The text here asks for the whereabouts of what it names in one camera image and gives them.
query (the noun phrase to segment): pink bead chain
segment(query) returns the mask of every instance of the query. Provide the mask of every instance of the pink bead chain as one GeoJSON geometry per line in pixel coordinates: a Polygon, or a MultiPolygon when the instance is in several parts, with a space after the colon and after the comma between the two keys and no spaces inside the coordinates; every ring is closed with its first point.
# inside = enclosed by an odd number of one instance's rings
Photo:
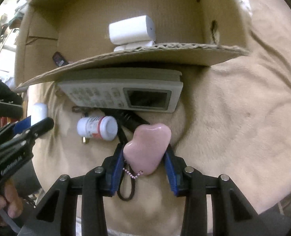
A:
{"type": "Polygon", "coordinates": [[[137,179],[138,178],[138,176],[141,176],[142,174],[143,174],[143,172],[142,171],[139,171],[139,173],[136,175],[136,176],[134,176],[134,175],[132,175],[130,172],[129,172],[129,170],[127,170],[127,169],[125,169],[125,168],[122,168],[122,170],[123,171],[125,171],[131,178],[133,178],[133,179],[137,179]]]}

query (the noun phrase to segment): beige blanket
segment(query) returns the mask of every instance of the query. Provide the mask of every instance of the beige blanket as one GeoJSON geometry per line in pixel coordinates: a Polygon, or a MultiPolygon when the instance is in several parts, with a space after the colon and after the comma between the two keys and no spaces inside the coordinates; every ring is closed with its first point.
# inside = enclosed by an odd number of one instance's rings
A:
{"type": "MultiPolygon", "coordinates": [[[[175,153],[187,165],[210,176],[228,174],[261,213],[291,192],[291,10],[283,0],[250,3],[251,56],[212,67],[166,66],[183,74],[176,111],[140,115],[168,125],[175,153]]],[[[61,174],[80,176],[101,165],[118,142],[83,145],[76,131],[80,114],[55,90],[46,83],[29,91],[29,104],[47,103],[55,120],[54,130],[33,149],[46,191],[61,174]]],[[[162,165],[137,179],[132,201],[114,196],[104,204],[110,229],[147,236],[180,233],[184,198],[173,196],[162,165]]]]}

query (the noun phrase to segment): pink gua sha stone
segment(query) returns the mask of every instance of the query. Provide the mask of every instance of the pink gua sha stone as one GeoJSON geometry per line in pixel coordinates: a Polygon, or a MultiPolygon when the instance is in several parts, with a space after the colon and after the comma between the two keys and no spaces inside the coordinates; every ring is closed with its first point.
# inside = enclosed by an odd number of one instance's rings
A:
{"type": "Polygon", "coordinates": [[[170,128],[162,123],[140,125],[123,149],[126,162],[136,173],[142,171],[145,176],[152,174],[162,160],[171,135],[170,128]]]}

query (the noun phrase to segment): metal screw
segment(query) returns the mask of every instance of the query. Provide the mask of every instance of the metal screw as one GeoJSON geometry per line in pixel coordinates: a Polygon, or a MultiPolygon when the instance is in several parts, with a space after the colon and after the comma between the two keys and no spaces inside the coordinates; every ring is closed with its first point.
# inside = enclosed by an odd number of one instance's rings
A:
{"type": "Polygon", "coordinates": [[[185,168],[185,172],[187,172],[187,173],[193,173],[194,172],[194,168],[193,167],[186,167],[185,168]]]}
{"type": "Polygon", "coordinates": [[[104,168],[103,167],[96,167],[95,169],[94,169],[94,172],[95,173],[102,173],[104,171],[104,168]]]}
{"type": "Polygon", "coordinates": [[[60,181],[66,181],[69,178],[69,176],[67,174],[63,174],[60,176],[59,180],[60,181]]]}
{"type": "Polygon", "coordinates": [[[223,181],[229,181],[230,180],[230,177],[228,175],[226,175],[226,174],[222,174],[220,177],[221,177],[221,179],[223,181]]]}

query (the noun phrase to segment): white bottle in gripper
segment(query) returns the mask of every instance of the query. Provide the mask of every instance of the white bottle in gripper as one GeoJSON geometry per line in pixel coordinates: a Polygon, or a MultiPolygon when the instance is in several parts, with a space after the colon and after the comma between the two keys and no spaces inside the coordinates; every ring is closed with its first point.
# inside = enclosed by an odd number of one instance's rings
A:
{"type": "Polygon", "coordinates": [[[84,117],[78,121],[77,131],[82,137],[111,141],[117,135],[118,125],[112,116],[84,117]]]}

